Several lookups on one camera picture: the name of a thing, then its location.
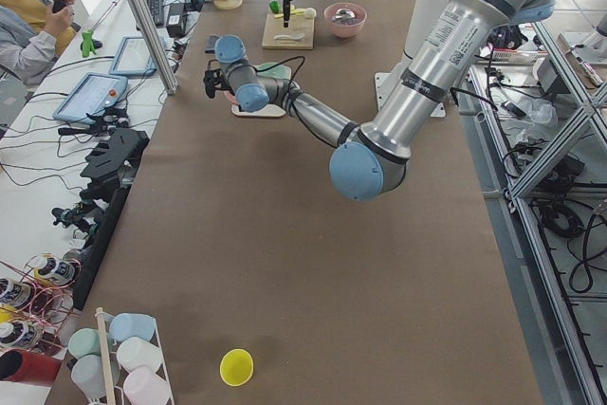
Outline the white ceramic spoon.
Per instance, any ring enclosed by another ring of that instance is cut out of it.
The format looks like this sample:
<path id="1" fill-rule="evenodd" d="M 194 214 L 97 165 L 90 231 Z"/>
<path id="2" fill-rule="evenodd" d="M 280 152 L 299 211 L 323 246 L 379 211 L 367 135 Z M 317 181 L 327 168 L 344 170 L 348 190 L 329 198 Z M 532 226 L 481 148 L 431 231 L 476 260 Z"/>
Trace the white ceramic spoon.
<path id="1" fill-rule="evenodd" d="M 299 42 L 305 38 L 304 33 L 299 34 L 277 34 L 274 35 L 273 40 L 275 41 L 294 41 Z"/>

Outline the small pink bowl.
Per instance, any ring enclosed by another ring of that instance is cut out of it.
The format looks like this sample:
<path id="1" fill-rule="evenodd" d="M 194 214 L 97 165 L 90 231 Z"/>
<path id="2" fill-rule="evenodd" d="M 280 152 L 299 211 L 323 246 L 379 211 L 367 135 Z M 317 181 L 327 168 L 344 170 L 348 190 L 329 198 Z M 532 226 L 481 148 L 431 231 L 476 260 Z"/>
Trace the small pink bowl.
<path id="1" fill-rule="evenodd" d="M 228 101 L 230 101 L 232 104 L 237 105 L 238 101 L 236 99 L 236 97 L 231 94 L 229 91 L 224 91 L 224 96 L 227 98 Z"/>

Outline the large pink bowl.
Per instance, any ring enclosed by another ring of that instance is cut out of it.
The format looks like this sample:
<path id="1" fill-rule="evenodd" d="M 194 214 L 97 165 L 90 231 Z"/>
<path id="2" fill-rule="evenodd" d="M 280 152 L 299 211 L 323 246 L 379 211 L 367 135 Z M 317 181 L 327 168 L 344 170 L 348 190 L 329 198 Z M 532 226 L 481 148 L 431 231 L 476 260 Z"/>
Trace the large pink bowl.
<path id="1" fill-rule="evenodd" d="M 351 9 L 357 18 L 351 24 L 334 23 L 331 18 L 338 9 Z M 367 19 L 367 11 L 363 7 L 348 2 L 339 2 L 327 6 L 323 15 L 330 31 L 339 38 L 356 36 L 364 27 Z"/>

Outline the wooden cutting board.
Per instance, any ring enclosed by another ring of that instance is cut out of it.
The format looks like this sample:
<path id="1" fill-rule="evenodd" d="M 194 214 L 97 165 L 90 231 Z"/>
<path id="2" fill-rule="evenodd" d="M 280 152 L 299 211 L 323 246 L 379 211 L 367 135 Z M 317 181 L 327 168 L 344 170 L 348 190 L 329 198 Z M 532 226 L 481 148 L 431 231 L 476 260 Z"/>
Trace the wooden cutting board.
<path id="1" fill-rule="evenodd" d="M 262 38 L 263 49 L 311 50 L 314 48 L 315 18 L 303 14 L 290 16 L 288 27 L 284 27 L 283 17 L 267 14 Z"/>

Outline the green lime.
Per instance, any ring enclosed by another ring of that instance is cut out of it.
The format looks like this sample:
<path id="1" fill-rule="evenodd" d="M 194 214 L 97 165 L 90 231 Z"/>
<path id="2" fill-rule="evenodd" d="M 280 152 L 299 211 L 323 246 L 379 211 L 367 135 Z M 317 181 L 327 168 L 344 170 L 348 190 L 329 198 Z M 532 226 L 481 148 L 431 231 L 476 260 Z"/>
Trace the green lime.
<path id="1" fill-rule="evenodd" d="M 278 1 L 272 0 L 269 4 L 269 9 L 274 13 L 278 14 L 281 12 L 281 7 Z"/>

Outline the white steamed bun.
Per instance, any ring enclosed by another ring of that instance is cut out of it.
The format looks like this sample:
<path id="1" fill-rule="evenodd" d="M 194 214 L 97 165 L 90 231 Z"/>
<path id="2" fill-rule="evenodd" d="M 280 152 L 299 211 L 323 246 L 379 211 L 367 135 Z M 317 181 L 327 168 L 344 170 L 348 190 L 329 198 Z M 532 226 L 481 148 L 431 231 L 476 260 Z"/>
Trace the white steamed bun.
<path id="1" fill-rule="evenodd" d="M 314 19 L 317 15 L 317 12 L 313 8 L 307 8 L 303 11 L 303 17 L 305 19 Z"/>

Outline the folded grey cloth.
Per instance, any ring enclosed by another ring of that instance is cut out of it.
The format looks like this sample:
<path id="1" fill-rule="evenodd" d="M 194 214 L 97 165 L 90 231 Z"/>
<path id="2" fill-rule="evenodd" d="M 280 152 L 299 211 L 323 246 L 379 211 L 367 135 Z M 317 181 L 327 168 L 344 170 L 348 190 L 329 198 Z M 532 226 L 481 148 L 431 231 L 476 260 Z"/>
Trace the folded grey cloth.
<path id="1" fill-rule="evenodd" d="M 215 52 L 215 44 L 216 42 L 219 40 L 219 36 L 217 35 L 209 35 L 206 45 L 205 45 L 205 52 L 206 53 L 210 53 L 213 54 Z"/>

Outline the stacked green bowls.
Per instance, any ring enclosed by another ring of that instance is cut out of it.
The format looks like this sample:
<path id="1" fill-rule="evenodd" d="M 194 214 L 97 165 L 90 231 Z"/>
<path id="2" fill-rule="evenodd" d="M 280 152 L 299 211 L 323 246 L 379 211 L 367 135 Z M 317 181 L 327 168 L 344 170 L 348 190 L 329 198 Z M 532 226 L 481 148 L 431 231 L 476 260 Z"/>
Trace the stacked green bowls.
<path id="1" fill-rule="evenodd" d="M 291 68 L 285 64 L 276 62 L 266 62 L 255 66 L 257 73 L 261 77 L 286 79 L 291 78 Z"/>

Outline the metal ice scoop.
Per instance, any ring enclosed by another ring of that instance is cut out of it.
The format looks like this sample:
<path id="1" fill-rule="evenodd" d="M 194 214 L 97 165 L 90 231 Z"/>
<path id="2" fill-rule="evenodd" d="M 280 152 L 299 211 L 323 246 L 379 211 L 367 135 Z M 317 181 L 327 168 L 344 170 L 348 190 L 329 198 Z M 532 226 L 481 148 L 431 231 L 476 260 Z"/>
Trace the metal ice scoop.
<path id="1" fill-rule="evenodd" d="M 351 24 L 357 18 L 351 9 L 338 9 L 332 16 L 334 23 Z"/>

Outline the white rectangular serving tray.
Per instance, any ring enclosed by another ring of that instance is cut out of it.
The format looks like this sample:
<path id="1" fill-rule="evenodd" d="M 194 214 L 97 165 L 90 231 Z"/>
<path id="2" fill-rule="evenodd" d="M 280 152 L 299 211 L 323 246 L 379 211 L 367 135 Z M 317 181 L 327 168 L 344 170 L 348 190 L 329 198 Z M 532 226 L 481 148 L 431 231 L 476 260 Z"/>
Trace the white rectangular serving tray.
<path id="1" fill-rule="evenodd" d="M 231 113 L 236 117 L 241 118 L 281 118 L 285 115 L 285 110 L 280 106 L 274 104 L 268 104 L 258 111 L 248 112 L 245 111 L 239 104 L 234 105 L 231 103 Z"/>

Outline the black keyboard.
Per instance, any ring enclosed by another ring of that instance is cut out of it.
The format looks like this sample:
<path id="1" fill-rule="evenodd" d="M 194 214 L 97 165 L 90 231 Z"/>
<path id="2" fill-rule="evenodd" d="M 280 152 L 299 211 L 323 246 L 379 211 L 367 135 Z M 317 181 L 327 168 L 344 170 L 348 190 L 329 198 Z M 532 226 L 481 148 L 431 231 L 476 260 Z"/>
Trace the black keyboard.
<path id="1" fill-rule="evenodd" d="M 145 0 L 156 28 L 164 26 L 164 8 L 162 0 Z"/>

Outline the blue teach pendant tablet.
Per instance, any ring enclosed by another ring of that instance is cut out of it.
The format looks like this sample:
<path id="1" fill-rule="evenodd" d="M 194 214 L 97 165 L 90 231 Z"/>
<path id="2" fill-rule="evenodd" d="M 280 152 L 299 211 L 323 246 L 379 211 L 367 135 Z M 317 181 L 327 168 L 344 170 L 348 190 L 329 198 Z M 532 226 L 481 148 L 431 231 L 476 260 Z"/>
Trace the blue teach pendant tablet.
<path id="1" fill-rule="evenodd" d="M 66 99 L 56 108 L 55 120 L 92 124 L 93 116 L 100 116 L 113 107 L 126 91 L 128 79 L 120 75 L 89 72 L 77 83 Z"/>

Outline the seated person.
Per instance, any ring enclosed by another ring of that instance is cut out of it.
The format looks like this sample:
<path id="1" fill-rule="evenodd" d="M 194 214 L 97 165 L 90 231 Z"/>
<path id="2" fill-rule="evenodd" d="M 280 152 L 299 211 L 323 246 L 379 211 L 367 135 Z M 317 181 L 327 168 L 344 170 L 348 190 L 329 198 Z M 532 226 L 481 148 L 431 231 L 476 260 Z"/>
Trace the seated person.
<path id="1" fill-rule="evenodd" d="M 55 12 L 56 0 L 1 0 L 1 68 L 36 86 L 77 35 L 73 4 Z"/>

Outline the yellow plastic cup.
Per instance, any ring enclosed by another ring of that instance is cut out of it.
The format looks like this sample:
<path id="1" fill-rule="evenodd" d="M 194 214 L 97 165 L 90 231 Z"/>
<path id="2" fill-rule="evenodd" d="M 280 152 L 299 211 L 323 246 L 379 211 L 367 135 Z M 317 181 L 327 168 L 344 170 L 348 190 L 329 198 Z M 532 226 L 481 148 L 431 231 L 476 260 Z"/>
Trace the yellow plastic cup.
<path id="1" fill-rule="evenodd" d="M 220 377 L 230 387 L 239 387 L 246 384 L 252 378 L 253 373 L 253 357 L 243 348 L 229 350 L 220 361 Z"/>

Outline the cup rack with pastel cups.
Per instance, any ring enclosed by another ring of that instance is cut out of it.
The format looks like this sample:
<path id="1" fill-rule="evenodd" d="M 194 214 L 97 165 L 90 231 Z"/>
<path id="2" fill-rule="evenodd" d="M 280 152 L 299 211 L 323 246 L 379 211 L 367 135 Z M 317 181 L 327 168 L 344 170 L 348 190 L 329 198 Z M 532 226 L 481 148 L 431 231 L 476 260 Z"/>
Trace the cup rack with pastel cups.
<path id="1" fill-rule="evenodd" d="M 174 404 L 156 318 L 99 307 L 68 342 L 72 383 L 87 404 Z"/>

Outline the aluminium frame post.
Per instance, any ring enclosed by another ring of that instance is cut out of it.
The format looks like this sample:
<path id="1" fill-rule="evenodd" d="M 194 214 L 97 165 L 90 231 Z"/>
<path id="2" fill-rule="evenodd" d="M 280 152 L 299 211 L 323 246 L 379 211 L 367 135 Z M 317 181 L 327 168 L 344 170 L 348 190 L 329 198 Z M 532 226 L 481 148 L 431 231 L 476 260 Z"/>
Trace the aluminium frame post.
<path id="1" fill-rule="evenodd" d="M 156 32 L 152 14 L 145 0 L 127 0 L 129 7 L 139 25 L 143 40 L 156 65 L 156 71 L 160 76 L 163 86 L 169 96 L 172 96 L 177 88 L 178 81 L 169 64 L 165 54 L 164 45 Z"/>

